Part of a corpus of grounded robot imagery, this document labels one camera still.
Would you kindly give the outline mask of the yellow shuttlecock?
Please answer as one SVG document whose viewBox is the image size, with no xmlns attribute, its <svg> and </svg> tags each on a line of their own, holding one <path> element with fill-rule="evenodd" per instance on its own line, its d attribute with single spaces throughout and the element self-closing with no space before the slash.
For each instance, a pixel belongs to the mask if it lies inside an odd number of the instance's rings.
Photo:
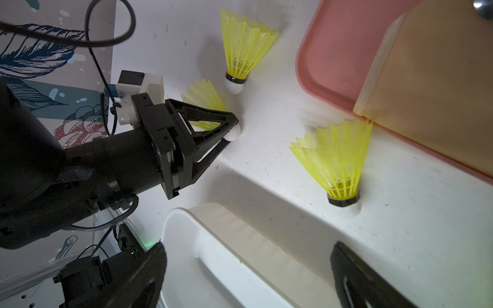
<svg viewBox="0 0 493 308">
<path fill-rule="evenodd" d="M 317 128 L 291 143 L 290 150 L 324 189 L 330 205 L 352 217 L 362 210 L 359 182 L 373 122 L 345 120 Z"/>
<path fill-rule="evenodd" d="M 220 10 L 220 21 L 227 63 L 225 86 L 230 93 L 239 94 L 251 71 L 279 37 L 279 32 L 227 9 Z"/>
<path fill-rule="evenodd" d="M 201 107 L 204 109 L 216 110 L 221 112 L 227 112 L 220 95 L 217 93 L 210 80 L 201 79 L 196 81 L 194 85 L 187 88 L 187 93 L 182 94 L 182 101 Z M 219 122 L 210 121 L 192 121 L 192 126 L 199 129 L 199 131 L 210 131 L 219 127 Z M 241 135 L 240 124 L 235 125 L 224 137 L 227 141 L 235 141 Z"/>
</svg>

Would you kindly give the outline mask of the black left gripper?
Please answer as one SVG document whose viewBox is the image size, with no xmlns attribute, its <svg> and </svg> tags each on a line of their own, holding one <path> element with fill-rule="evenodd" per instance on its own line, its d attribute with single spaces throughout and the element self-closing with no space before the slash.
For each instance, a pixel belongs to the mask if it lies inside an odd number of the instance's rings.
<svg viewBox="0 0 493 308">
<path fill-rule="evenodd" d="M 169 200 L 196 181 L 230 143 L 225 136 L 238 126 L 232 112 L 210 110 L 178 100 L 154 104 L 147 93 L 131 96 L 139 124 L 150 139 Z M 212 130 L 194 131 L 191 122 L 216 122 Z"/>
</svg>

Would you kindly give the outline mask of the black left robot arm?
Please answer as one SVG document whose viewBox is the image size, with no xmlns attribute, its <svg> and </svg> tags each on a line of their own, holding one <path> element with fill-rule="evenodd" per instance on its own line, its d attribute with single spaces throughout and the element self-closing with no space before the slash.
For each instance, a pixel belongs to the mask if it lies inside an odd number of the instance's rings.
<svg viewBox="0 0 493 308">
<path fill-rule="evenodd" d="M 63 148 L 1 85 L 1 247 L 15 250 L 100 210 L 132 214 L 140 193 L 161 186 L 168 199 L 194 184 L 238 125 L 230 112 L 178 100 L 131 97 L 139 127 Z"/>
</svg>

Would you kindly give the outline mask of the white plastic storage box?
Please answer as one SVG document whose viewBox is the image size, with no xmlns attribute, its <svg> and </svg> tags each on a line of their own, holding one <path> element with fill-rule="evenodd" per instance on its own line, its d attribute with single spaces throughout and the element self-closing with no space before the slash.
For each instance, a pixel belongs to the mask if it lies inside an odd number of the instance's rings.
<svg viewBox="0 0 493 308">
<path fill-rule="evenodd" d="M 335 290 L 220 204 L 176 208 L 162 244 L 166 307 L 339 307 Z"/>
</svg>

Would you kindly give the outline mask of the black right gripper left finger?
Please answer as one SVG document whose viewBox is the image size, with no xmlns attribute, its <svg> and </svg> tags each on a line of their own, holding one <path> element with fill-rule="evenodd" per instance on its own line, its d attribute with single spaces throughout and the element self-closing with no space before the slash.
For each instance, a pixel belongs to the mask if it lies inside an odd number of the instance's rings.
<svg viewBox="0 0 493 308">
<path fill-rule="evenodd" d="M 57 275 L 65 302 L 61 307 L 156 307 L 167 255 L 162 243 L 142 254 L 129 250 L 102 261 L 83 257 Z"/>
</svg>

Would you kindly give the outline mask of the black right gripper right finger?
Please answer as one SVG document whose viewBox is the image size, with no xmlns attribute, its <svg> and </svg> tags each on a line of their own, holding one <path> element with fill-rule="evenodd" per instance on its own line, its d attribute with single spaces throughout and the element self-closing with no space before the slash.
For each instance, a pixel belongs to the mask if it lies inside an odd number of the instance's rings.
<svg viewBox="0 0 493 308">
<path fill-rule="evenodd" d="M 331 253 L 331 268 L 342 307 L 415 307 L 341 241 Z"/>
</svg>

